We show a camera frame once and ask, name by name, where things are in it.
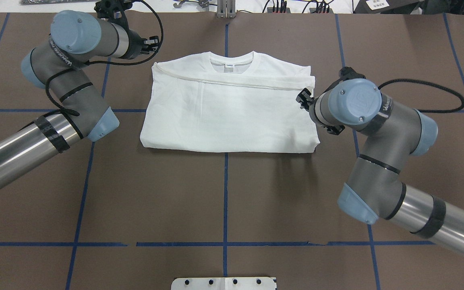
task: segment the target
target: robotic arm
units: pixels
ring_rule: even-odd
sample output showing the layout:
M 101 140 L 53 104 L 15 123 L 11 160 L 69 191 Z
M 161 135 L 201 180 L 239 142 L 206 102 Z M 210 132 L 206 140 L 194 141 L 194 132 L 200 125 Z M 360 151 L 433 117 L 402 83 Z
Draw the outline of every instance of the robotic arm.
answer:
M 97 141 L 119 126 L 82 68 L 94 56 L 133 59 L 157 51 L 158 37 L 143 39 L 129 29 L 125 10 L 132 2 L 101 0 L 95 7 L 97 19 L 84 12 L 58 13 L 48 41 L 24 57 L 25 77 L 38 88 L 48 87 L 48 94 L 51 88 L 62 105 L 51 98 L 59 110 L 0 143 L 0 189 L 79 140 Z
M 348 67 L 320 97 L 304 89 L 296 100 L 328 133 L 348 126 L 368 136 L 338 199 L 344 212 L 367 224 L 382 217 L 464 254 L 464 211 L 398 180 L 409 156 L 425 154 L 436 141 L 433 119 L 393 101 Z

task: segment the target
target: white sticker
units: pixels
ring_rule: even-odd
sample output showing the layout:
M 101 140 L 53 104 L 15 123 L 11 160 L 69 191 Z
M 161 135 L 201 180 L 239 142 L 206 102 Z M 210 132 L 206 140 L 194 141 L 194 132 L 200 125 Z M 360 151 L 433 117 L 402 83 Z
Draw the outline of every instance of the white sticker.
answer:
M 388 2 L 386 2 L 386 0 L 368 0 L 366 1 L 366 4 L 368 4 L 368 7 L 370 7 L 370 9 L 372 10 L 377 10 L 390 6 Z

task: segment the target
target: brown table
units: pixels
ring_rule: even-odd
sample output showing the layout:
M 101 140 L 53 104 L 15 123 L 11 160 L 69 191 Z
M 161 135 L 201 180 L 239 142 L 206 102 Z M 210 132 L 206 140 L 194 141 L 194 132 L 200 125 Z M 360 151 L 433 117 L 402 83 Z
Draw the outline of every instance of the brown table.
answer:
M 130 12 L 140 35 L 153 15 Z M 376 84 L 399 77 L 464 94 L 464 17 L 453 15 L 162 13 L 155 61 L 252 50 L 310 65 L 316 91 L 345 64 Z M 0 140 L 53 109 L 20 72 L 53 14 L 0 14 Z M 0 289 L 169 289 L 175 277 L 272 276 L 281 290 L 464 289 L 464 257 L 385 220 L 357 222 L 336 204 L 364 138 L 319 130 L 313 154 L 143 148 L 151 65 L 87 68 L 121 126 L 83 140 L 0 191 Z M 395 84 L 416 108 L 453 96 Z M 429 114 L 436 144 L 403 182 L 464 209 L 464 111 Z

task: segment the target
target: white shirt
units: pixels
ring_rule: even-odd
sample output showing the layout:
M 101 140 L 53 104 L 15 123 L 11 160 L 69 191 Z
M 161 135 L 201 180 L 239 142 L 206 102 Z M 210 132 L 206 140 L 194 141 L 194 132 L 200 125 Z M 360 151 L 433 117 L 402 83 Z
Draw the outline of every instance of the white shirt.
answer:
M 199 152 L 310 153 L 316 126 L 295 99 L 313 90 L 309 66 L 251 52 L 155 63 L 140 135 L 144 147 Z

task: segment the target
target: blue joint cap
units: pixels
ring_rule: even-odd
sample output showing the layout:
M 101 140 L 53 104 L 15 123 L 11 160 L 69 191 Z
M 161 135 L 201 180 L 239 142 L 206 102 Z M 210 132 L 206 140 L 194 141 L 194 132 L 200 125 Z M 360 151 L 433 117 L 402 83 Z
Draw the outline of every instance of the blue joint cap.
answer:
M 92 51 L 102 38 L 102 29 L 92 15 L 64 10 L 53 17 L 53 41 L 68 53 L 83 54 Z
M 114 112 L 112 112 L 112 109 L 108 107 L 103 116 L 101 116 L 101 119 L 96 123 L 96 126 L 92 128 L 87 138 L 92 142 L 96 142 L 108 133 L 114 131 L 117 127 L 119 127 L 119 120 Z
M 348 184 L 343 185 L 343 190 L 338 198 L 338 205 L 346 214 L 365 224 L 375 224 L 379 219 L 377 213 Z
M 418 146 L 414 149 L 413 153 L 411 153 L 411 155 L 414 156 L 425 154 L 429 150 L 429 147 L 436 142 L 436 138 L 438 137 L 438 125 L 436 125 L 436 122 L 420 112 L 418 112 L 418 116 L 420 116 L 420 123 L 422 123 L 422 132 L 420 134 Z
M 370 122 L 379 112 L 383 101 L 381 91 L 367 79 L 349 79 L 330 92 L 329 110 L 345 125 Z
M 33 68 L 31 67 L 31 53 L 33 52 L 30 51 L 24 59 L 21 61 L 21 71 L 24 74 L 24 77 L 32 83 L 34 86 L 40 89 L 46 88 L 46 85 L 40 81 L 40 79 L 37 78 L 37 75 L 35 75 L 35 72 L 33 71 Z

